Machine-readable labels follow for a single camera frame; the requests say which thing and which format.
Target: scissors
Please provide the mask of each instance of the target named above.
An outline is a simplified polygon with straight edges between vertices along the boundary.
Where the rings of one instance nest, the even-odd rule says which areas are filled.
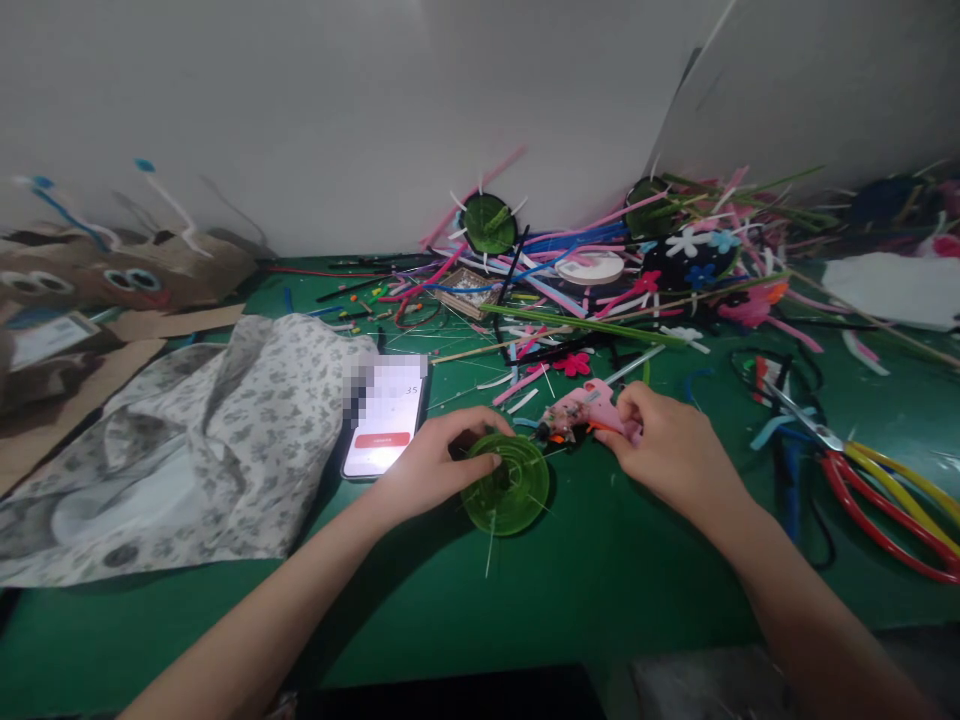
[[[938,582],[954,585],[960,584],[960,546],[950,539],[940,526],[924,512],[923,508],[913,499],[903,485],[901,485],[890,472],[885,470],[884,467],[881,467],[881,465],[903,475],[916,487],[927,493],[958,525],[960,525],[960,503],[926,478],[876,450],[872,450],[860,443],[844,442],[836,433],[830,430],[830,428],[821,425],[804,413],[799,405],[793,402],[786,393],[773,384],[767,383],[767,389],[780,400],[784,408],[796,417],[797,421],[803,425],[807,432],[816,438],[818,444],[823,449],[824,456],[820,464],[827,476],[827,481],[830,483],[830,488],[833,490],[834,495],[837,496],[837,499],[840,500],[840,504],[843,505],[847,514],[853,518],[854,522],[881,548],[911,569]],[[880,482],[884,489],[906,509],[906,512],[898,508],[867,484],[854,469],[851,461],[866,470],[873,478]],[[930,567],[913,555],[910,555],[906,550],[884,535],[864,514],[860,506],[857,505],[850,489],[847,487],[847,483],[865,499],[873,505],[876,505],[887,516],[899,525],[905,527],[933,550],[939,556],[946,569],[939,570]]]

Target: red button on screen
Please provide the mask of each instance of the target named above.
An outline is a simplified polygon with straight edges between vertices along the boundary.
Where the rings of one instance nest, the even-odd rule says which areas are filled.
[[[406,447],[410,444],[410,433],[378,433],[376,435],[357,435],[357,448]]]

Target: person's left hand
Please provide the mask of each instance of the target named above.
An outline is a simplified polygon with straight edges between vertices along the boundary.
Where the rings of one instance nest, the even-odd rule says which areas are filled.
[[[503,416],[488,407],[456,410],[423,424],[403,454],[372,488],[396,522],[435,508],[494,471],[501,459],[493,453],[468,460],[450,457],[451,445],[468,449],[486,434],[488,426],[510,437],[516,435]]]

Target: red scissor handle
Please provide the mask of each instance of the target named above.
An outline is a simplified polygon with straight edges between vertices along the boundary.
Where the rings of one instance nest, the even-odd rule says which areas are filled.
[[[943,541],[931,535],[920,523],[870,487],[866,481],[850,467],[850,462],[842,453],[836,450],[828,450],[820,461],[820,464],[823,466],[823,470],[827,475],[830,487],[833,488],[834,495],[840,500],[840,504],[843,505],[847,514],[853,518],[854,522],[856,522],[877,545],[921,575],[925,575],[937,582],[950,583],[953,585],[960,584],[960,558],[958,558]],[[857,505],[846,483],[850,483],[857,492],[867,500],[920,538],[920,540],[940,557],[946,566],[946,570],[937,570],[917,560],[917,558],[913,557],[913,555],[884,535],[880,531],[880,528],[870,522],[870,519],[863,513],[860,506]]]

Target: dark floor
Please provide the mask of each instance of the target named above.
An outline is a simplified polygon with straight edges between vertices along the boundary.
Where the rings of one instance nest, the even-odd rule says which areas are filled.
[[[960,626],[880,634],[887,652],[960,719]],[[642,658],[602,677],[579,666],[300,693],[297,718],[795,720],[793,697],[753,646]]]

